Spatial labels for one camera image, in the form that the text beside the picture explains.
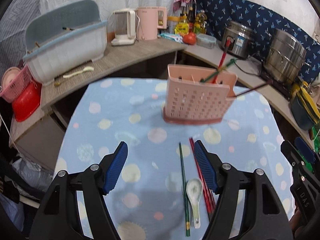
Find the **person left hand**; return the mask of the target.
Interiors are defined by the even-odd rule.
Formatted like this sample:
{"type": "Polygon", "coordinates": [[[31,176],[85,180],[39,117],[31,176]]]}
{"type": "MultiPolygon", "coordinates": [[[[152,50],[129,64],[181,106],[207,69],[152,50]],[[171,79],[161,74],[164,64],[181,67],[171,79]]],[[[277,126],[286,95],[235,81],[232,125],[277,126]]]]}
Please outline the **person left hand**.
{"type": "Polygon", "coordinates": [[[300,234],[300,232],[304,229],[303,216],[299,209],[295,211],[295,214],[291,217],[289,224],[292,233],[295,237],[297,237],[300,234]]]}

